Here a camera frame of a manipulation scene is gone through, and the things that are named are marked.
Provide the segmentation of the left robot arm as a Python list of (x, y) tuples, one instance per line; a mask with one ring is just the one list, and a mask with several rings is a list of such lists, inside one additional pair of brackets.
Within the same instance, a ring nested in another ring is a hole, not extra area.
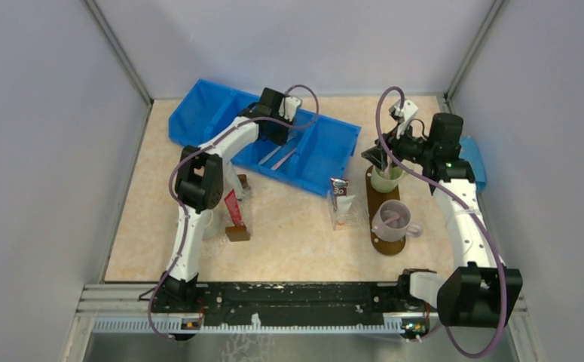
[(259, 100), (240, 111), (218, 135), (199, 146), (184, 147), (169, 178), (170, 195), (178, 205), (178, 221), (173, 252), (158, 283), (155, 301), (168, 299), (180, 312), (196, 306), (203, 231), (222, 199), (225, 183), (241, 184), (232, 169), (232, 158), (260, 139), (287, 141), (301, 104), (289, 93), (265, 88)]

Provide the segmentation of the green ceramic mug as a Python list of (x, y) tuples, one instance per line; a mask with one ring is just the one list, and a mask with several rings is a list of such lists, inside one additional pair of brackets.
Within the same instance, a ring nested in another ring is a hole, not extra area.
[(370, 183), (371, 187), (380, 193), (389, 193), (397, 188), (400, 178), (403, 176), (404, 170), (401, 167), (394, 167), (391, 170), (389, 179), (383, 177), (383, 171), (377, 169), (375, 166), (371, 167)]

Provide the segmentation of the grey ceramic mug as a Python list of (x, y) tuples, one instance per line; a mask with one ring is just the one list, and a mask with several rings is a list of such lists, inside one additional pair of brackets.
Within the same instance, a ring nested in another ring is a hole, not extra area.
[(371, 231), (382, 241), (398, 242), (405, 237), (419, 238), (423, 227), (411, 218), (411, 211), (403, 202), (385, 201), (372, 217)]

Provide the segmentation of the white tube black cap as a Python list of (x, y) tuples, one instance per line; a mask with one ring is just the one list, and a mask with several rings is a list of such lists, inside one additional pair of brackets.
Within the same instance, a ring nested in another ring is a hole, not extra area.
[(243, 184), (239, 178), (239, 175), (234, 169), (234, 165), (231, 162), (228, 162), (224, 166), (224, 175), (228, 185), (232, 190), (234, 190), (237, 199), (242, 201), (245, 196)]

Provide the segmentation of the light pink toothbrush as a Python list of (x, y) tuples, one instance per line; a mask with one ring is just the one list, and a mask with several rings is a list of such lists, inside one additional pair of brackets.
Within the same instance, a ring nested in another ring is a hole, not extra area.
[(374, 228), (379, 229), (381, 227), (381, 225), (388, 225), (389, 223), (394, 222), (394, 221), (400, 219), (401, 217), (402, 217), (401, 214), (395, 213), (391, 217), (388, 217), (385, 220), (380, 219), (380, 221), (375, 224)]

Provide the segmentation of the clear holder with wooden ends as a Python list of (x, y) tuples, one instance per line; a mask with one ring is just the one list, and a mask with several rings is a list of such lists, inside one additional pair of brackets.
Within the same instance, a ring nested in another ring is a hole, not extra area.
[(250, 231), (241, 211), (241, 200), (234, 189), (228, 190), (223, 198), (231, 224), (225, 227), (225, 235), (230, 242), (245, 242), (251, 239)]

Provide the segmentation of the clear textured acrylic tray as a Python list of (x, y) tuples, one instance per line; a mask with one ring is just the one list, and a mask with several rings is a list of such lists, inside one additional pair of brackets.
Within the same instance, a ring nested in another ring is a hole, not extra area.
[(367, 207), (360, 195), (334, 195), (330, 191), (327, 200), (334, 231), (363, 227), (368, 222)]

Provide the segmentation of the white tube orange cap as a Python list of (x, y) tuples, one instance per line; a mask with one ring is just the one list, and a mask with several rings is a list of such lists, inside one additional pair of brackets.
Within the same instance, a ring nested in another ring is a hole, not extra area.
[(355, 195), (335, 197), (334, 214), (336, 229), (342, 229), (350, 221), (350, 209), (355, 200), (356, 200)]

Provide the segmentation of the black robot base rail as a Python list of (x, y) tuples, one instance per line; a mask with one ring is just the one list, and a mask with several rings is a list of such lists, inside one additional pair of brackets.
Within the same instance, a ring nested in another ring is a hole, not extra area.
[(431, 309), (397, 282), (206, 282), (165, 275), (148, 295), (152, 314), (195, 314), (202, 327), (380, 327), (391, 314)]

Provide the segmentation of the cream speckled ceramic mug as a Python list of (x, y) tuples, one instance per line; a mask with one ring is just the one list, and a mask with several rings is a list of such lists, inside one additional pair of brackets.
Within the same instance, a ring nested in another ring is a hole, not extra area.
[(222, 215), (217, 210), (211, 210), (206, 218), (206, 225), (203, 228), (203, 239), (209, 240), (215, 238), (222, 226)]

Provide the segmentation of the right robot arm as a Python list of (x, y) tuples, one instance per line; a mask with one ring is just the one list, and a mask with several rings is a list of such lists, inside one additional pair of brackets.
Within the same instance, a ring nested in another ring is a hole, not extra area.
[(454, 254), (454, 272), (443, 278), (429, 270), (408, 270), (396, 291), (399, 306), (417, 310), (424, 302), (439, 313), (446, 327), (503, 327), (518, 300), (523, 278), (494, 255), (484, 236), (484, 222), (476, 200), (471, 164), (460, 157), (463, 119), (449, 113), (433, 116), (426, 137), (413, 133), (404, 112), (397, 125), (362, 157), (374, 166), (388, 161), (410, 161), (422, 167), (420, 178), (442, 211)]

